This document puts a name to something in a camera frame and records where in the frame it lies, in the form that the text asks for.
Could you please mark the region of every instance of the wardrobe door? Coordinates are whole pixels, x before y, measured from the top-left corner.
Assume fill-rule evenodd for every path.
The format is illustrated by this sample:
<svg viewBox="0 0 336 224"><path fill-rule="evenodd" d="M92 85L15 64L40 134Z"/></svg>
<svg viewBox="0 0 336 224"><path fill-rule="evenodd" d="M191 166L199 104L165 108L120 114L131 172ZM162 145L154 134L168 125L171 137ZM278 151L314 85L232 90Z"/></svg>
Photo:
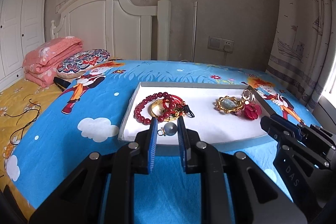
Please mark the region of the wardrobe door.
<svg viewBox="0 0 336 224"><path fill-rule="evenodd" d="M44 0L22 0L21 41L25 56L44 43Z"/></svg>
<svg viewBox="0 0 336 224"><path fill-rule="evenodd" d="M0 16L0 49L5 75L22 66L22 0L3 0Z"/></svg>
<svg viewBox="0 0 336 224"><path fill-rule="evenodd" d="M2 1L3 0L0 0L0 14L1 14ZM0 80L4 77L5 77L5 71L3 70L2 58L1 58L1 49L0 49Z"/></svg>

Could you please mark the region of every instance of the white bed headboard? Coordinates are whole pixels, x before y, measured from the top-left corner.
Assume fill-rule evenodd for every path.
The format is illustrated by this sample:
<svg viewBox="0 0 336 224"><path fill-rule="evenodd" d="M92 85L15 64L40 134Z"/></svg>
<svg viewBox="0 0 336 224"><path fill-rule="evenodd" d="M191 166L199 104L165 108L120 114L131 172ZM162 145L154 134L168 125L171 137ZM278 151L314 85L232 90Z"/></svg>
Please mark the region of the white bed headboard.
<svg viewBox="0 0 336 224"><path fill-rule="evenodd" d="M59 25L51 21L51 37L73 35L83 49L107 49L111 56L150 60L152 16L157 16L157 59L168 59L170 0L157 6L135 6L131 0L69 0L58 11Z"/></svg>

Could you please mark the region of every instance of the metal pole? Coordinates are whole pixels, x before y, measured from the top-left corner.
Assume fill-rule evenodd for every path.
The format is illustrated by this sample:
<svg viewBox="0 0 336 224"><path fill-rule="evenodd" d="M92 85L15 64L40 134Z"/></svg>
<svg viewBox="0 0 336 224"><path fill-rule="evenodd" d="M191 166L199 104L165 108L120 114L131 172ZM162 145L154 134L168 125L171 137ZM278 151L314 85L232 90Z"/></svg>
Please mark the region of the metal pole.
<svg viewBox="0 0 336 224"><path fill-rule="evenodd" d="M195 59L195 44L196 44L196 24L197 24L197 1L194 2L194 18L193 18L193 40L191 43L191 62Z"/></svg>

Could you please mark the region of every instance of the jewelry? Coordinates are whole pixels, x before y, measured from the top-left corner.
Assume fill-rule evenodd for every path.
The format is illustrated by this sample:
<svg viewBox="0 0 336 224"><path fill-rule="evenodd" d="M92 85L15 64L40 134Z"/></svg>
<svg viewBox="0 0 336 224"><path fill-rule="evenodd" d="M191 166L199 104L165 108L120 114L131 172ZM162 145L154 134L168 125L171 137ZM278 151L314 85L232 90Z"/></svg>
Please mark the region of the jewelry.
<svg viewBox="0 0 336 224"><path fill-rule="evenodd" d="M230 112L238 112L244 108L244 104L241 100L238 100L236 97L219 97L216 101L217 110L224 111L225 114Z"/></svg>
<svg viewBox="0 0 336 224"><path fill-rule="evenodd" d="M162 120L161 117L163 117L163 116L162 116L162 115L157 115L157 114L155 114L155 112L154 112L154 109L157 108L157 107L162 108L162 99L156 100L156 101L155 101L154 103L152 103L152 105L151 105L151 116L152 116L152 117L157 117L157 119L158 119L159 122L170 122L170 121L174 121L174 120L176 120L176 119L179 117L179 113L177 113L177 112L175 111L175 112L172 112L172 113L169 115L168 118L163 118L163 120Z"/></svg>
<svg viewBox="0 0 336 224"><path fill-rule="evenodd" d="M168 122L164 125L164 127L162 127L157 131L157 134L159 136L173 136L176 134L176 132L177 132L177 125L174 124L173 122Z"/></svg>
<svg viewBox="0 0 336 224"><path fill-rule="evenodd" d="M163 99L162 106L164 109L168 110L175 108L179 112L179 116L185 116L186 114L189 114L191 118L195 117L189 106L185 104L185 101L176 95L172 95L171 98L167 97Z"/></svg>
<svg viewBox="0 0 336 224"><path fill-rule="evenodd" d="M241 99L236 97L220 97L216 101L217 109L224 111L225 114L234 112L241 116L244 112L248 119L255 120L262 113L260 105L256 104L255 96L250 90L243 90Z"/></svg>
<svg viewBox="0 0 336 224"><path fill-rule="evenodd" d="M149 125L151 123L150 119L145 119L144 116L141 116L141 110L143 110L145 108L145 105L148 104L148 102L151 102L157 98L172 98L172 96L170 94L168 94L168 92L158 92L158 93L154 93L153 95L149 95L146 97L146 99L143 99L142 102L140 104L138 104L135 109L134 109L134 118L137 119L138 122L143 123L144 125ZM170 109L165 110L161 116L158 116L157 120L159 122L163 122L165 118L168 118L171 114L171 112L169 111Z"/></svg>

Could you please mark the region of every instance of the pink folded quilt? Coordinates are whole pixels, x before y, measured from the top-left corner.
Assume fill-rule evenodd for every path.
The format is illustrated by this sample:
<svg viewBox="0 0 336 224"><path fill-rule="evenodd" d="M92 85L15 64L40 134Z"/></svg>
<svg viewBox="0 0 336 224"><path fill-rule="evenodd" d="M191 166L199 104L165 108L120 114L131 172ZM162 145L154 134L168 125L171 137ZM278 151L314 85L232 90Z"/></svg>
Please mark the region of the pink folded quilt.
<svg viewBox="0 0 336 224"><path fill-rule="evenodd" d="M82 45L79 38L60 37L27 53L22 64L26 79L44 88L53 84L58 65L64 59L81 52Z"/></svg>
<svg viewBox="0 0 336 224"><path fill-rule="evenodd" d="M55 38L27 53L22 66L25 72L43 73L65 58L80 52L82 45L83 42L77 37Z"/></svg>
<svg viewBox="0 0 336 224"><path fill-rule="evenodd" d="M45 88L54 83L54 77L57 76L57 72L55 71L55 69L56 68L51 68L40 74L28 71L27 73L25 73L25 78Z"/></svg>
<svg viewBox="0 0 336 224"><path fill-rule="evenodd" d="M50 68L57 68L57 66L66 58L81 52L83 50L82 45L74 44L61 52L60 54L56 55L52 59L50 59L46 65L41 65L40 63L31 64L24 66L25 73L33 72L33 73L43 73Z"/></svg>

